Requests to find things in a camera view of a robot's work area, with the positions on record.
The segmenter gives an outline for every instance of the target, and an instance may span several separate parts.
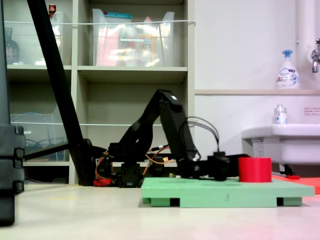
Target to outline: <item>plastic storage bin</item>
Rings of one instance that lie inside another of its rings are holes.
[[[56,12],[51,20],[52,29],[63,65],[71,65],[72,25],[61,23],[70,23],[70,20],[63,12]],[[5,22],[4,27],[7,64],[46,65],[33,24]],[[12,57],[12,51],[15,52],[15,57]]]
[[[22,114],[11,114],[10,118],[12,125],[23,127],[26,154],[67,141],[65,128],[61,124],[62,120],[58,107],[55,108],[52,114],[26,112]],[[69,154],[64,150],[39,157],[33,161],[68,161],[68,158]]]
[[[93,9],[93,65],[119,67],[173,67],[172,22],[108,24],[100,9]],[[173,21],[167,12],[163,21]]]

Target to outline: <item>red cylinder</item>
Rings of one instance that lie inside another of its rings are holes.
[[[270,157],[239,157],[239,181],[245,183],[272,182]]]

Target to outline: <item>green wooden board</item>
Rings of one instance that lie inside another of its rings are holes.
[[[152,207],[242,208],[301,206],[302,197],[314,196],[315,188],[273,179],[267,183],[146,177],[141,187],[142,202]]]

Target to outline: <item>white floor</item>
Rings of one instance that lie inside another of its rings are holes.
[[[27,185],[0,240],[320,240],[320,195],[302,207],[145,207],[140,189]]]

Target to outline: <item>sink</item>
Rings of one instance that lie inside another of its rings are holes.
[[[320,124],[271,124],[242,131],[256,157],[279,164],[320,165]]]

